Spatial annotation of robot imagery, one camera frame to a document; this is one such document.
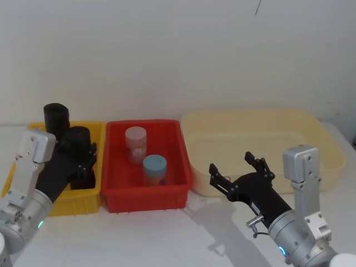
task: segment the white wall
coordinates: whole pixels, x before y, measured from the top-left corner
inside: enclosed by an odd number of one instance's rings
[[[356,133],[355,0],[1,0],[0,123],[301,107]]]

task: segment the blue lid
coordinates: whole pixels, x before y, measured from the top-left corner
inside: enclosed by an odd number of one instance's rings
[[[144,172],[149,177],[161,177],[166,174],[167,161],[160,155],[150,155],[144,159]]]

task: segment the red plastic bin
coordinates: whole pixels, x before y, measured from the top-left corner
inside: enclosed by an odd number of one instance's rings
[[[129,162],[125,131],[147,131],[147,155],[167,160],[165,185],[146,186],[142,165]],[[179,209],[185,207],[192,172],[180,124],[175,120],[115,121],[106,126],[101,192],[109,212]]]

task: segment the white table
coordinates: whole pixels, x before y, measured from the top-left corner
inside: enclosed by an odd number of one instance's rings
[[[337,185],[321,193],[322,212],[336,251],[356,254],[356,152],[331,124],[324,124],[347,158]],[[0,127],[0,185],[24,127]],[[293,206],[293,195],[283,195]],[[284,258],[268,236],[253,239],[253,217],[242,203],[189,192],[183,210],[49,217],[15,267],[282,267]],[[266,230],[259,225],[259,230]]]

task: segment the beige plastic bin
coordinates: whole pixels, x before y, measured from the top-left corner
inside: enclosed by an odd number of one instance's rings
[[[278,193],[293,192],[283,174],[283,152],[308,144],[320,150],[321,189],[331,188],[340,178],[345,156],[326,129],[303,110],[196,111],[182,118],[182,130],[194,173],[193,189],[203,196],[221,195],[209,185],[209,164],[231,181],[254,171],[245,162],[246,151],[264,157],[276,175]]]

